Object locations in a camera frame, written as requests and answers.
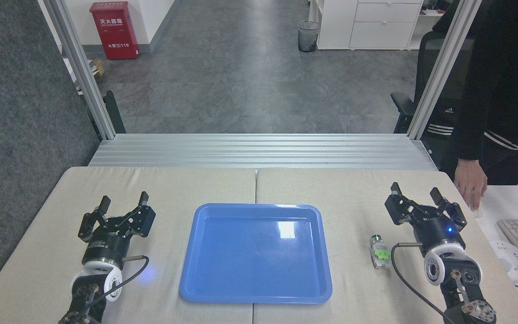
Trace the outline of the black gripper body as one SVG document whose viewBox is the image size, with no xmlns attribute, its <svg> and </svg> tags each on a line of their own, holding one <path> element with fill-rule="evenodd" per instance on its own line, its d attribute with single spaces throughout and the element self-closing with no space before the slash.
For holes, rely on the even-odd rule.
<svg viewBox="0 0 518 324">
<path fill-rule="evenodd" d="M 424 219 L 420 217 L 414 221 L 414 234 L 417 242 L 423 244 L 420 252 L 423 256 L 436 246 L 451 242 L 458 243 L 462 248 L 466 244 L 456 225 L 446 216 Z"/>
<path fill-rule="evenodd" d="M 93 233 L 84 253 L 82 264 L 101 261 L 121 270 L 124 267 L 123 258 L 127 256 L 129 244 L 128 235 L 119 236 L 107 232 Z"/>
</svg>

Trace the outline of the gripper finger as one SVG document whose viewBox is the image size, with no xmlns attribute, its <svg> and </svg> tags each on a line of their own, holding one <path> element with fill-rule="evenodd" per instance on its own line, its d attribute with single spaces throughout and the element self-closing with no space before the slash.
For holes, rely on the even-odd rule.
<svg viewBox="0 0 518 324">
<path fill-rule="evenodd" d="M 434 187 L 430 191 L 430 196 L 437 205 L 437 216 L 443 216 L 446 212 L 452 223 L 454 223 L 458 229 L 463 229 L 467 225 L 466 218 L 458 203 L 448 201 L 448 199 L 441 195 L 437 187 Z"/>
<path fill-rule="evenodd" d="M 131 237 L 138 234 L 141 237 L 148 236 L 156 217 L 156 212 L 148 205 L 149 195 L 146 191 L 142 191 L 138 206 L 121 216 L 121 220 L 115 221 L 115 229 L 117 235 L 121 237 Z"/>
<path fill-rule="evenodd" d="M 387 197 L 385 207 L 395 225 L 401 223 L 417 223 L 426 216 L 426 210 L 413 200 L 407 199 L 397 182 L 391 185 L 391 194 Z"/>
<path fill-rule="evenodd" d="M 83 242 L 88 243 L 92 240 L 95 223 L 99 223 L 99 226 L 103 226 L 103 228 L 107 227 L 105 213 L 107 213 L 110 203 L 111 199 L 108 196 L 103 196 L 99 206 L 93 212 L 84 214 L 78 232 L 78 238 Z"/>
</svg>

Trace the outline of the person's hand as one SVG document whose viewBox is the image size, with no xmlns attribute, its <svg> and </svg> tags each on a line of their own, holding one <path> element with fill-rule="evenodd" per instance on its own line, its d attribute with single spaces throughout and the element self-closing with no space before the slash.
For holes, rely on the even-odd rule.
<svg viewBox="0 0 518 324">
<path fill-rule="evenodd" d="M 481 197 L 487 191 L 487 175 L 479 160 L 458 159 L 454 184 L 467 206 L 473 211 L 479 209 Z"/>
</svg>

